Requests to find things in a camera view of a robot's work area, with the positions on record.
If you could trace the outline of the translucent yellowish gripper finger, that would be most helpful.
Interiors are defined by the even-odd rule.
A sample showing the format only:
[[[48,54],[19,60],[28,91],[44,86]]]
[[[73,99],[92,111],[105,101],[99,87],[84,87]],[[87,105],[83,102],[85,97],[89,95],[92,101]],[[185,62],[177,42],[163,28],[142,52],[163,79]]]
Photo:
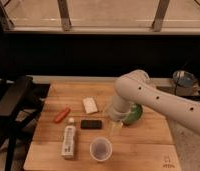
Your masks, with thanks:
[[[121,132],[122,127],[123,127],[123,123],[122,122],[111,121],[110,122],[110,135],[111,136],[119,135],[120,132]]]

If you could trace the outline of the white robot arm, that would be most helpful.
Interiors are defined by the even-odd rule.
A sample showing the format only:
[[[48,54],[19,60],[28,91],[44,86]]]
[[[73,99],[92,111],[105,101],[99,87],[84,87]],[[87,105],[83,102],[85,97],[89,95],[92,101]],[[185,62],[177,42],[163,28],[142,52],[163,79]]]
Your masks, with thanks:
[[[113,121],[124,120],[134,102],[170,117],[200,135],[200,103],[154,88],[145,71],[134,70],[120,76],[114,89],[108,108],[108,116]]]

